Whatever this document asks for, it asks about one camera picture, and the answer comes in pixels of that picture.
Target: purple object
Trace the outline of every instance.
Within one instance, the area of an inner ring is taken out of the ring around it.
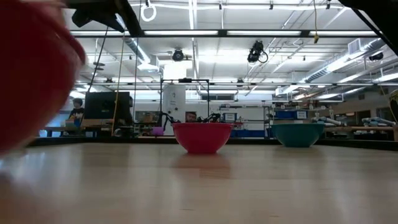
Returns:
[[[154,136],[163,136],[164,135],[163,127],[153,127],[152,134]]]

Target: black monitor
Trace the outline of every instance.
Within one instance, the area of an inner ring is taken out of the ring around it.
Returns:
[[[124,119],[127,124],[132,123],[130,98],[128,92],[119,92],[116,121]],[[87,93],[85,101],[85,119],[113,119],[115,102],[115,92]]]

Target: red bowl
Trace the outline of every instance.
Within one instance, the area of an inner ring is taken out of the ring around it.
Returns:
[[[188,153],[216,153],[231,135],[232,125],[223,123],[175,123],[172,125],[178,143]]]
[[[0,1],[3,21],[0,151],[36,136],[68,100],[85,53],[45,5]]]

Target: white ceiling hook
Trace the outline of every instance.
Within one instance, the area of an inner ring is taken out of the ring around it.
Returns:
[[[145,13],[144,13],[145,9],[152,9],[153,10],[152,16],[150,18],[146,18]],[[141,18],[142,18],[142,20],[145,21],[145,22],[153,21],[155,19],[155,17],[156,17],[156,14],[157,14],[156,7],[153,6],[150,3],[150,0],[146,0],[146,6],[145,7],[141,7]]]

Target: teal bowl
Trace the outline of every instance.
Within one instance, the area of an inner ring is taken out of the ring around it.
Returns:
[[[310,147],[323,133],[324,124],[274,124],[272,133],[285,147]]]

